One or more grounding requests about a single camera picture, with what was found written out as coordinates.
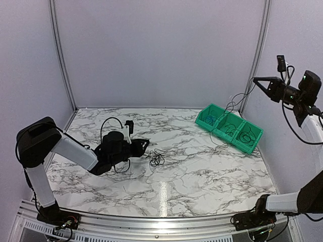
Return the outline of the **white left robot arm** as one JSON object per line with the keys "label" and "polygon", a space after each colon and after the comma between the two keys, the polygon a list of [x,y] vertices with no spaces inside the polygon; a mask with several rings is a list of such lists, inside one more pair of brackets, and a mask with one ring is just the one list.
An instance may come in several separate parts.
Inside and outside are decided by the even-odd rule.
{"label": "white left robot arm", "polygon": [[44,165],[48,156],[61,156],[90,174],[100,176],[121,162],[130,162],[131,158],[145,154],[149,140],[131,138],[133,129],[133,121],[127,120],[120,125],[120,130],[100,134],[100,142],[95,149],[60,129],[49,116],[20,130],[16,136],[15,155],[34,193],[37,219],[59,225],[69,219],[76,223],[79,216],[59,207]]}

